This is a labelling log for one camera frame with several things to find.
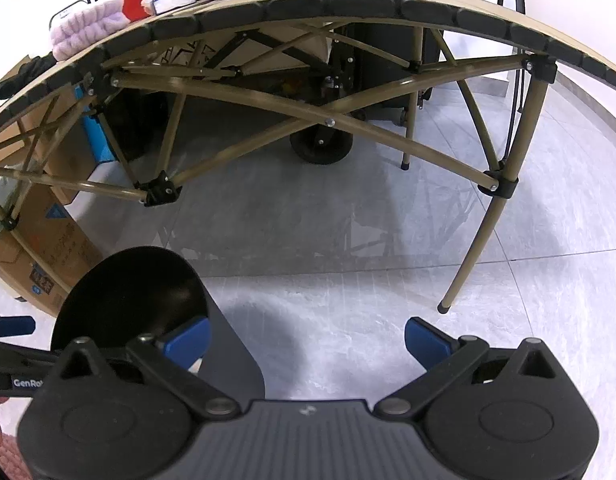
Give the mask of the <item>lilac fluffy slipper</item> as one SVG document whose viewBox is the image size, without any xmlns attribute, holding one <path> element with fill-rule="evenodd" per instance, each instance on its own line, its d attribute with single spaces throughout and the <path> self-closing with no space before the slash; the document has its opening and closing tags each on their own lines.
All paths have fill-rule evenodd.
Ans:
<svg viewBox="0 0 616 480">
<path fill-rule="evenodd" d="M 130 19 L 122 12 L 124 0 L 85 3 L 54 18 L 50 27 L 53 57 L 66 61 L 98 41 L 126 28 Z"/>
</svg>

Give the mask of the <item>blue handkerchief tissue pack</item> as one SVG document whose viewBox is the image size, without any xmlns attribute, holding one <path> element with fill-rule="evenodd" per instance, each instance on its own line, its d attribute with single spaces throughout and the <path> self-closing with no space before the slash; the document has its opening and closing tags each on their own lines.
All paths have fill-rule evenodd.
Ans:
<svg viewBox="0 0 616 480">
<path fill-rule="evenodd" d="M 196 0 L 153 0 L 148 8 L 151 10 L 151 14 L 159 15 L 193 3 L 196 3 Z"/>
</svg>

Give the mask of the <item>black round trash bin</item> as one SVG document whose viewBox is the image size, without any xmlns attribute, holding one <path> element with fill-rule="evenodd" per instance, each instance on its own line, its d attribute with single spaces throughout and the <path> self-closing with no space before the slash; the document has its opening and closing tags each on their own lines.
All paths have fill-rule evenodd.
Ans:
<svg viewBox="0 0 616 480">
<path fill-rule="evenodd" d="M 255 358 L 193 266 L 166 248 L 125 249 L 84 274 L 63 302 L 51 349 L 62 351 L 81 336 L 101 349 L 125 347 L 144 334 L 152 335 L 156 345 L 159 337 L 197 316 L 206 316 L 212 326 L 197 376 L 241 408 L 263 398 L 265 379 Z"/>
</svg>

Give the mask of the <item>cardboard box with green liner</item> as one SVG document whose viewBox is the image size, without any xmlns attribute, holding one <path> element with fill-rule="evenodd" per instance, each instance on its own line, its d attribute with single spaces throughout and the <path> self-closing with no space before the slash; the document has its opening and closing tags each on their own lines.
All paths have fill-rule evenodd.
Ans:
<svg viewBox="0 0 616 480">
<path fill-rule="evenodd" d="M 0 281 L 50 315 L 102 258 L 66 209 L 96 167 L 80 98 L 63 77 L 0 115 Z"/>
</svg>

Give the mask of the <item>black folding cart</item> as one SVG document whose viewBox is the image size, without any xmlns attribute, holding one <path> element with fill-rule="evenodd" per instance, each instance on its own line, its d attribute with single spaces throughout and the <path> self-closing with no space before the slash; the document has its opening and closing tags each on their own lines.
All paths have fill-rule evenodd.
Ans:
<svg viewBox="0 0 616 480">
<path fill-rule="evenodd" d="M 323 106 L 342 98 L 334 94 L 329 58 L 336 40 L 328 35 L 345 25 L 218 32 L 205 38 L 202 66 L 227 70 L 223 84 Z"/>
</svg>

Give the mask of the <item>tan folding slat table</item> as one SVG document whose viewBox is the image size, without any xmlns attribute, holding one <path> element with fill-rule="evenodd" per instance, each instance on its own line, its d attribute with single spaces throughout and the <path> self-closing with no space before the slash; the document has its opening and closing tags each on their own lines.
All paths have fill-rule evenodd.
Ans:
<svg viewBox="0 0 616 480">
<path fill-rule="evenodd" d="M 38 108 L 36 133 L 54 144 L 86 115 L 100 116 L 125 90 L 168 92 L 168 119 L 154 177 L 129 186 L 53 177 L 42 165 L 0 167 L 21 186 L 44 184 L 133 200 L 174 202 L 186 182 L 277 140 L 319 128 L 328 139 L 364 136 L 464 177 L 490 205 L 438 309 L 447 312 L 514 193 L 547 88 L 560 64 L 616 90 L 616 65 L 559 30 L 484 0 L 218 0 L 135 22 L 58 62 L 0 107 L 2 132 Z M 411 134 L 366 124 L 359 110 L 440 84 L 524 70 L 530 81 L 509 151 L 499 155 L 473 98 L 466 99 L 488 167 L 478 170 Z M 282 122 L 192 167 L 168 170 L 190 96 L 268 110 Z"/>
</svg>

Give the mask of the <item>black cloth on table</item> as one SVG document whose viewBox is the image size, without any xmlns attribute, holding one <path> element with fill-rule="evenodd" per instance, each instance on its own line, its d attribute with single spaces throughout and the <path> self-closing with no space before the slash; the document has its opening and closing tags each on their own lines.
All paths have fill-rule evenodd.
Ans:
<svg viewBox="0 0 616 480">
<path fill-rule="evenodd" d="M 0 81 L 0 100 L 11 99 L 14 94 L 25 88 L 31 81 L 50 70 L 56 64 L 52 53 L 36 56 L 25 62 L 16 73 Z"/>
</svg>

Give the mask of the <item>black suitcase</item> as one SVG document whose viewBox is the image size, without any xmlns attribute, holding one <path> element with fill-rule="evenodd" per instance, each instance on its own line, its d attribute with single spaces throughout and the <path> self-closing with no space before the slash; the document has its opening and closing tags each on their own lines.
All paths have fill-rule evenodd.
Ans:
<svg viewBox="0 0 616 480">
<path fill-rule="evenodd" d="M 409 75 L 409 63 L 413 60 L 414 30 L 410 27 L 389 24 L 357 23 L 341 27 L 339 34 L 402 58 L 401 66 L 388 58 L 354 47 L 351 44 L 332 43 L 329 66 L 334 72 L 333 84 L 336 96 L 347 96 L 362 90 Z"/>
</svg>

